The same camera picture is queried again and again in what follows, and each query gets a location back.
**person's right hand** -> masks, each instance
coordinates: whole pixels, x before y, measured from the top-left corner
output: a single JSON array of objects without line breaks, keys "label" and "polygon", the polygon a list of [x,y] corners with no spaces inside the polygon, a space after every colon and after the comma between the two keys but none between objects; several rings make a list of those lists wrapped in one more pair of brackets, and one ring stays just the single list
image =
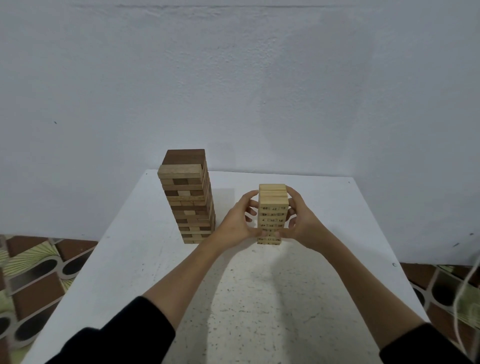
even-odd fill
[{"label": "person's right hand", "polygon": [[291,198],[288,199],[290,209],[288,209],[286,220],[293,215],[296,216],[292,217],[288,222],[287,229],[279,229],[275,232],[275,236],[278,238],[295,239],[307,248],[320,251],[321,253],[322,247],[331,243],[332,238],[336,239],[335,236],[308,208],[297,191],[287,186],[287,192]]}]

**black sleeve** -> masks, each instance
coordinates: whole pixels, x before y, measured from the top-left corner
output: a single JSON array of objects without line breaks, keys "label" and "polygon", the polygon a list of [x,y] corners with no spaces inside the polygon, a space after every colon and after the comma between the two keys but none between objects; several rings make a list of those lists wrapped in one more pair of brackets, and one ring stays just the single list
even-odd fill
[{"label": "black sleeve", "polygon": [[419,326],[380,351],[385,364],[472,362],[431,324]]},{"label": "black sleeve", "polygon": [[48,363],[159,363],[174,338],[175,330],[163,313],[137,297],[102,329],[77,332]]}]

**person's left hand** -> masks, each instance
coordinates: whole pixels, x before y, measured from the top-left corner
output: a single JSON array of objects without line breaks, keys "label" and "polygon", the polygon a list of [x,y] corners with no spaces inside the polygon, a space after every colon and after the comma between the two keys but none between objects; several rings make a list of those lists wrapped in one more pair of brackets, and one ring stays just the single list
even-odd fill
[{"label": "person's left hand", "polygon": [[213,232],[209,240],[214,240],[222,249],[228,249],[240,244],[243,240],[266,235],[259,228],[247,225],[252,219],[245,215],[248,212],[255,216],[257,212],[252,209],[258,208],[258,202],[251,198],[258,195],[258,190],[244,194],[241,199],[230,209],[220,226]]}]

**jenga tower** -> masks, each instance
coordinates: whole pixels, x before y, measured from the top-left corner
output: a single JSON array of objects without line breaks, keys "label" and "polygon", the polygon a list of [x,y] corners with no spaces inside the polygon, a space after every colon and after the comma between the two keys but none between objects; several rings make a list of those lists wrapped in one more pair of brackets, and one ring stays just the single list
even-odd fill
[{"label": "jenga tower", "polygon": [[259,244],[279,245],[282,239],[274,233],[285,224],[288,211],[288,195],[284,184],[260,184],[258,202],[258,227],[268,232],[258,238]]},{"label": "jenga tower", "polygon": [[200,243],[215,230],[212,187],[204,149],[170,149],[158,169],[184,243]]}]

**hand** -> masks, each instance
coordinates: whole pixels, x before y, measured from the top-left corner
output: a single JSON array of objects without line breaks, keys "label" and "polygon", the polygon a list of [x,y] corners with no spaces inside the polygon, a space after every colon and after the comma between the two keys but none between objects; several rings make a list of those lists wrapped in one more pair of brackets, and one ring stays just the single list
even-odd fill
[{"label": "hand", "polygon": [[252,228],[247,225],[247,222],[251,222],[252,219],[245,213],[248,212],[252,216],[257,214],[252,207],[258,208],[258,202],[251,199],[256,195],[258,195],[258,190],[244,194],[211,235],[211,239],[215,240],[222,249],[231,248],[248,238],[266,235],[266,232],[262,231],[262,229]]},{"label": "hand", "polygon": [[295,239],[303,246],[314,249],[321,253],[322,246],[335,236],[320,222],[315,214],[308,208],[303,201],[302,196],[293,188],[287,186],[287,192],[291,196],[288,199],[290,208],[287,218],[292,219],[288,222],[288,229],[282,228],[275,232],[278,238]]}]

